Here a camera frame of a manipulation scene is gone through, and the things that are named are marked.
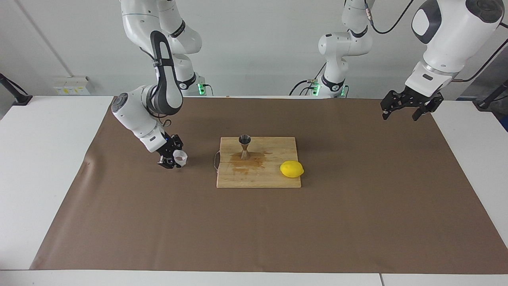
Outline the black stand clamp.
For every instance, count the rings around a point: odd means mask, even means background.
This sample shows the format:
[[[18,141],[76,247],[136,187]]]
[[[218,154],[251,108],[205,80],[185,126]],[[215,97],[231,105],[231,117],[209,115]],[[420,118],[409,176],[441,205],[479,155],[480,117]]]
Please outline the black stand clamp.
[[[477,102],[477,107],[480,109],[487,109],[492,102],[497,100],[499,96],[508,89],[508,79],[505,80],[499,87],[490,93],[485,99]]]
[[[14,97],[13,106],[26,106],[33,98],[20,85],[0,73],[0,84]]]

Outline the wooden cutting board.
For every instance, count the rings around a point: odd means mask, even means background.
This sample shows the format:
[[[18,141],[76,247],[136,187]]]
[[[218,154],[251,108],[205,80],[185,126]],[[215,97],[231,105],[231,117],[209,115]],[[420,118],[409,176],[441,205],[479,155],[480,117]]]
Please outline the wooden cutting board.
[[[238,137],[221,137],[218,153],[217,188],[300,188],[300,178],[288,178],[280,170],[285,161],[298,161],[295,137],[252,137],[249,158]]]

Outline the steel double jigger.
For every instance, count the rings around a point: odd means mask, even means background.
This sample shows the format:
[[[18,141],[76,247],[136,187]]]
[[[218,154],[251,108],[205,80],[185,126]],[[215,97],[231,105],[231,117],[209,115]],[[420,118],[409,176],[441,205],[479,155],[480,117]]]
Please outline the steel double jigger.
[[[247,134],[243,134],[243,135],[239,136],[238,139],[239,139],[239,143],[240,143],[240,145],[242,147],[242,152],[240,154],[240,159],[241,160],[248,160],[249,157],[250,157],[250,154],[248,152],[248,146],[251,143],[252,138],[249,135],[247,135]]]

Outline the brown paper table mat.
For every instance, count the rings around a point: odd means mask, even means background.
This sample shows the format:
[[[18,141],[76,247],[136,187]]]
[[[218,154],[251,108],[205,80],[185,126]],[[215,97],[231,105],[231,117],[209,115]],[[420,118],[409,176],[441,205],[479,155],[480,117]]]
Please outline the brown paper table mat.
[[[167,170],[108,112],[32,269],[508,274],[508,248],[429,114],[373,99],[185,98]],[[294,137],[291,189],[218,189],[221,137]]]

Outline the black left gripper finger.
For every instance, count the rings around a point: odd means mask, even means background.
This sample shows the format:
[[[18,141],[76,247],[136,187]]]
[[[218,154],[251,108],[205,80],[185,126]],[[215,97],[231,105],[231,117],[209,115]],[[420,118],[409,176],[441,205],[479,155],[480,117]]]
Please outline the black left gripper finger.
[[[389,118],[392,112],[402,109],[404,107],[404,103],[402,102],[403,98],[404,98],[403,93],[390,91],[381,100],[380,107],[383,111],[382,117],[385,121]]]
[[[423,114],[435,112],[442,102],[442,95],[434,95],[432,98],[429,98],[427,102],[423,102],[422,99],[418,100],[417,109],[413,113],[412,119],[417,121]]]

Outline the yellow lemon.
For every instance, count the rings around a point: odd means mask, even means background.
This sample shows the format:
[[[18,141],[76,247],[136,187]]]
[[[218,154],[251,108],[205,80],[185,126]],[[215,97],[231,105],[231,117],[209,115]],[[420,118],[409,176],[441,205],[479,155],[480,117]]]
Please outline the yellow lemon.
[[[298,178],[305,172],[303,165],[296,160],[287,160],[279,167],[281,174],[288,178]]]

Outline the dark grey partition panel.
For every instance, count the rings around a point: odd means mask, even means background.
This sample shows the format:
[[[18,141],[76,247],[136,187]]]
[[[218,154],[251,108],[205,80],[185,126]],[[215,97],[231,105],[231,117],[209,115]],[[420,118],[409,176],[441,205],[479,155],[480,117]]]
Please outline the dark grey partition panel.
[[[483,100],[508,79],[508,47],[503,49],[457,98]]]

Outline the white wall socket box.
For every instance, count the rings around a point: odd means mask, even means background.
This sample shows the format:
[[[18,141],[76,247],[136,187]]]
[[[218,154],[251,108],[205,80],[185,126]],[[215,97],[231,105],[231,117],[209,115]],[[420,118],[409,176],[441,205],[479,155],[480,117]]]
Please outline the white wall socket box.
[[[56,94],[61,96],[91,96],[94,92],[94,87],[86,76],[59,77],[52,83]]]

